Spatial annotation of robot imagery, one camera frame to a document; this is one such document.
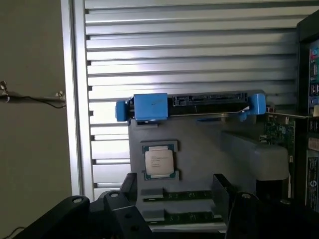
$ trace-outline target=wall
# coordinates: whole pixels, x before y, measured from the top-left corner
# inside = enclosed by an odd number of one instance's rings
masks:
[[[64,89],[59,0],[2,0],[0,80],[22,95]],[[0,238],[71,195],[66,110],[0,104]]]

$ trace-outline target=circuit board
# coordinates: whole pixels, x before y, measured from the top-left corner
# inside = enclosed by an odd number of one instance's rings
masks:
[[[294,196],[295,184],[295,128],[296,122],[285,116],[268,116],[264,123],[264,135],[260,141],[279,145],[287,149],[289,162],[289,178],[283,181],[283,197]]]
[[[269,117],[269,120],[264,124],[265,140],[268,144],[275,144],[285,147],[288,150],[290,162],[295,154],[295,121],[280,120],[278,117]]]
[[[146,198],[144,202],[212,199],[211,191],[163,192],[162,198]]]
[[[221,216],[214,216],[212,212],[194,213],[165,213],[164,221],[148,222],[152,226],[180,225],[180,224],[202,224],[202,223],[221,223]]]

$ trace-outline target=electronic component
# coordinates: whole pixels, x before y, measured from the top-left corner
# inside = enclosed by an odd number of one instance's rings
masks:
[[[174,178],[174,145],[145,146],[145,179]]]
[[[159,225],[180,225],[180,224],[203,224],[203,223],[221,223],[223,219],[220,215],[214,216],[212,212],[194,212],[194,213],[166,213],[164,221],[150,221],[150,226]]]
[[[211,191],[163,192],[161,198],[145,198],[144,202],[212,199]]]
[[[173,106],[198,106],[226,103],[246,103],[247,93],[226,93],[212,95],[173,96]]]
[[[208,115],[210,117],[262,115],[266,111],[264,93],[205,93],[170,96],[165,93],[136,94],[126,101],[117,101],[117,121],[149,122],[169,117]]]
[[[269,116],[264,123],[264,135],[261,141],[279,145],[288,150],[289,178],[283,182],[284,196],[293,197],[295,180],[295,130],[296,122],[285,116]]]

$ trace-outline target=green circuit board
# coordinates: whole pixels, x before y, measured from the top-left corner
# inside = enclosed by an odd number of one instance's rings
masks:
[[[269,117],[264,124],[264,135],[261,140],[268,144],[275,144],[285,147],[289,157],[295,154],[295,121],[282,120],[279,117]]]
[[[148,222],[150,226],[178,225],[178,224],[202,224],[202,223],[221,223],[221,216],[214,216],[212,212],[194,213],[165,213],[164,221]]]
[[[162,198],[146,198],[144,202],[212,199],[211,191],[163,192]]]

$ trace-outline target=gray plastic shroud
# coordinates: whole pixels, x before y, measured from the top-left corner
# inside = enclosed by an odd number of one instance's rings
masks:
[[[136,206],[146,221],[163,220],[164,212],[186,213],[214,211],[213,200],[191,200],[178,202],[143,202],[143,198],[162,197],[168,192],[211,190],[214,173],[222,173],[242,191],[254,192],[256,177],[249,167],[225,152],[222,132],[230,131],[245,137],[259,139],[263,124],[245,122],[222,123],[198,122],[193,117],[173,118],[160,121],[157,126],[137,126],[133,120],[129,126],[131,170],[138,174],[138,200]],[[143,146],[177,143],[174,153],[175,168],[179,175],[175,179],[145,180],[145,157]]]

